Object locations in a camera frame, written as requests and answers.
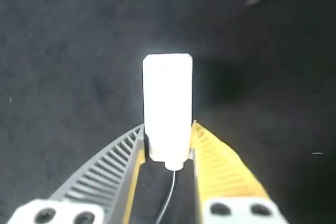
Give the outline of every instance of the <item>black cable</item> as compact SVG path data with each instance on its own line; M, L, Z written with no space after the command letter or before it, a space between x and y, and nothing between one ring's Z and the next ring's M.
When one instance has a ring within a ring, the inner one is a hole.
M164 213L166 212L167 207L169 205L169 202L170 202L170 200L172 198L173 190L175 188L175 185L176 185L176 171L173 171L172 184L170 186L169 193L167 195L166 201L164 202L164 204L162 206L162 209L161 209L158 217L156 218L155 224L159 224L161 222L162 217L164 216Z

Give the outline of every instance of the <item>dark carpet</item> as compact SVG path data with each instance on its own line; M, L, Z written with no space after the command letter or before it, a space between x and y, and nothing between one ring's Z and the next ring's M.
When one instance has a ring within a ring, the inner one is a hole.
M0 0L0 222L143 122L142 59L194 57L194 118L290 223L335 218L335 0ZM131 223L170 185L142 166ZM194 223L192 163L163 223Z

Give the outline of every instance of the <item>white block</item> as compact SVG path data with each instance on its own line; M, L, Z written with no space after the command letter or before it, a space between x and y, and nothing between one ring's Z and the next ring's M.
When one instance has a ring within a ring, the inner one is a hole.
M188 159L192 123L193 60L189 54L148 55L142 62L149 154L169 170Z

